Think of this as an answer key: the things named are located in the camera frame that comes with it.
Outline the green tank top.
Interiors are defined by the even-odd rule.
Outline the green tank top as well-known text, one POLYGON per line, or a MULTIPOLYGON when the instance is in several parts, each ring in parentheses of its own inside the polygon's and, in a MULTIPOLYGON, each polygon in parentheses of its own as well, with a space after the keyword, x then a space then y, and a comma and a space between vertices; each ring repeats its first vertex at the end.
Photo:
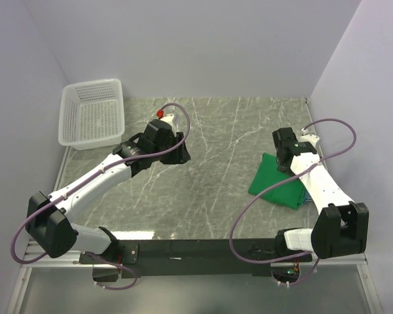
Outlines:
MULTIPOLYGON (((281 183, 291 176, 281 173, 277 170, 276 158, 264 153, 258 170, 249 186, 248 193, 256 196, 265 189, 274 184, 281 183)), ((262 199, 270 203, 298 209, 303 203, 303 194, 305 187, 303 183, 296 179, 294 181, 282 184, 262 195, 262 199)))

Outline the teal tank top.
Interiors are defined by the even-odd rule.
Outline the teal tank top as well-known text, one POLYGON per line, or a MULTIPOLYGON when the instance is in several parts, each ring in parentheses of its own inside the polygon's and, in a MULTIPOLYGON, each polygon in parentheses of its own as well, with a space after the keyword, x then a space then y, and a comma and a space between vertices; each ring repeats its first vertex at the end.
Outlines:
POLYGON ((305 189, 304 194, 303 194, 303 203, 307 203, 307 202, 311 202, 312 201, 312 197, 309 194, 308 190, 305 189))

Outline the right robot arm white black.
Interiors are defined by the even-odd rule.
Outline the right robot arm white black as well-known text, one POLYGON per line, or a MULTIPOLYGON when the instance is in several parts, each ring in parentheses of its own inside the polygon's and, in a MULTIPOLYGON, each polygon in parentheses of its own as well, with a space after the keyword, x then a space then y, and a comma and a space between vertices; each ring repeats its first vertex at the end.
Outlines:
POLYGON ((369 211, 354 202, 333 180, 316 150, 319 138, 308 134, 297 138, 291 128, 272 133, 278 170, 296 176, 312 198, 318 218, 313 228, 280 230, 274 253, 283 261, 297 251, 314 253, 318 258, 360 254, 365 251, 369 211))

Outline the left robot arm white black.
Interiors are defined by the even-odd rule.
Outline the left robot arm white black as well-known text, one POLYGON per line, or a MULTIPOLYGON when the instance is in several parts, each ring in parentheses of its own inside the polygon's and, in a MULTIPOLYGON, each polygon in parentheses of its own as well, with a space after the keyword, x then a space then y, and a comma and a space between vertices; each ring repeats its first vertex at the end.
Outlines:
POLYGON ((94 253, 104 263, 116 259, 117 238, 109 230, 80 226, 75 220, 93 201, 152 163, 188 162, 191 157, 183 142, 184 134, 178 131, 177 119, 167 114, 150 121, 144 132, 117 146, 81 178, 48 196, 37 192, 29 199, 28 215, 36 216, 26 231, 49 257, 58 258, 77 249, 94 253))

